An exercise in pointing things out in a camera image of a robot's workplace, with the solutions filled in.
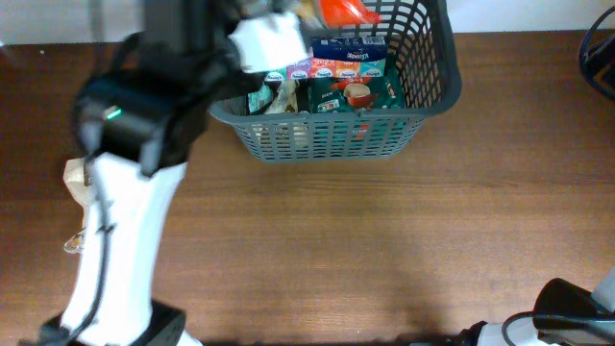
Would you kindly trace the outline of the beige brown snack pouch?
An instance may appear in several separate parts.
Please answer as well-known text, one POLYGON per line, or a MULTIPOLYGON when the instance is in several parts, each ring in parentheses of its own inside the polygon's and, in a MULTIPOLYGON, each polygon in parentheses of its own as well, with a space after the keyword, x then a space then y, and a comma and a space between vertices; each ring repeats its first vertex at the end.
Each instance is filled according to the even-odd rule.
POLYGON ((82 228, 64 243, 63 250, 68 254, 81 254, 85 245, 87 219, 91 202, 90 179, 86 172, 86 159, 68 160, 65 163, 62 178, 71 197, 83 210, 82 228))

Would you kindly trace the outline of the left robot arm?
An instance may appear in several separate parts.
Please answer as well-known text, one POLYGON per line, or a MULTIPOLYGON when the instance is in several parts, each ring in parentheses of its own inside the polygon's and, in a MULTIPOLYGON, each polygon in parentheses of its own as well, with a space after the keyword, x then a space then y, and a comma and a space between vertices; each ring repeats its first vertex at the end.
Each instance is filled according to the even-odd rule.
POLYGON ((90 187, 84 249, 66 309, 41 345, 191 345, 185 312, 157 302, 162 229, 209 106, 252 87, 233 37, 285 15, 273 1, 147 1, 73 107, 90 187))

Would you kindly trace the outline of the green coffee sachet bag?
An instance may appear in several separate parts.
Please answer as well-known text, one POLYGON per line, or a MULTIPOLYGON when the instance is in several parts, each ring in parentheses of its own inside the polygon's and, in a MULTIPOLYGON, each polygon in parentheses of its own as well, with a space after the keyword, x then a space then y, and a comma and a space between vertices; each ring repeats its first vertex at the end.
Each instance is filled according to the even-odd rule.
POLYGON ((308 83, 312 113, 354 112, 373 109, 403 109, 405 96, 394 67, 381 77, 321 78, 308 83))

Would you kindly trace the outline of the grey plastic basket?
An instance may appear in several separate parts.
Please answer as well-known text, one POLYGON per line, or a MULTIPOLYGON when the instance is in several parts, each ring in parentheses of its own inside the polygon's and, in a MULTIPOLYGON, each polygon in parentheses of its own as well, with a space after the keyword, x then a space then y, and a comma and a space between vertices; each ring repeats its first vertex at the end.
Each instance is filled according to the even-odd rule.
POLYGON ((250 110, 246 96, 209 112, 234 128, 247 150, 269 162, 391 157, 425 119, 450 109, 461 92, 445 0, 369 1, 376 24, 347 25, 321 37, 381 38, 385 74, 362 81, 321 78, 297 83, 295 112, 250 110))

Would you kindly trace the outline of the orange biscuit packet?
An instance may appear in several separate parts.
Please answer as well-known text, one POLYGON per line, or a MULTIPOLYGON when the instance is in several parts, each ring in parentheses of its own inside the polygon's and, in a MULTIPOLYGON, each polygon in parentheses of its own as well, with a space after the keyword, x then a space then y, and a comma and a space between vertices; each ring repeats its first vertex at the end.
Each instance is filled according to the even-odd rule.
POLYGON ((300 0, 293 3, 291 11, 311 29, 381 22, 380 15, 368 10, 361 0, 300 0))

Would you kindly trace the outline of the blue tissue pack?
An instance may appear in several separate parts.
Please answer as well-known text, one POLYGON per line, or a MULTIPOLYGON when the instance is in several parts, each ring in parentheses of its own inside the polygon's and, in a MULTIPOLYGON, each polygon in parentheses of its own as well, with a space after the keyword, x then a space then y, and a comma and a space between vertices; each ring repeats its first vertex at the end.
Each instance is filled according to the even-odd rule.
POLYGON ((269 71, 264 81, 382 77, 387 56, 388 44, 382 36, 314 39, 307 59, 269 71))

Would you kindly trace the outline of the beige chocolate snack pouch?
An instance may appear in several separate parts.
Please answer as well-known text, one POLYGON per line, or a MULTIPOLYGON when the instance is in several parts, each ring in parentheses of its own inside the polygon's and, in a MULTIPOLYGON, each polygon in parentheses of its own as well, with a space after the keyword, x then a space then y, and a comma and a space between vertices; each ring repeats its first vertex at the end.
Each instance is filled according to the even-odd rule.
MULTIPOLYGON (((296 113, 299 111, 297 101, 297 88, 299 82, 293 80, 274 82, 268 85, 274 91, 274 99, 270 107, 263 114, 276 113, 296 113)), ((258 124, 254 127, 256 138, 259 140, 270 139, 270 128, 264 124, 258 124)), ((287 123, 281 123, 273 127, 273 132, 276 137, 288 136, 289 128, 287 123)))

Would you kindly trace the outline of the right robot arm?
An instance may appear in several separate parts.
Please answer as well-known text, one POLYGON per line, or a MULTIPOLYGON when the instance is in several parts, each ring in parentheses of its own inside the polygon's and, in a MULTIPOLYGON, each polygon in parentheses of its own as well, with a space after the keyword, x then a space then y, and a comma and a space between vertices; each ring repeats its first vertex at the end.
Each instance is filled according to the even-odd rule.
POLYGON ((614 346, 614 272, 591 291, 564 279, 545 284, 530 311, 479 322, 451 341, 469 346, 614 346))

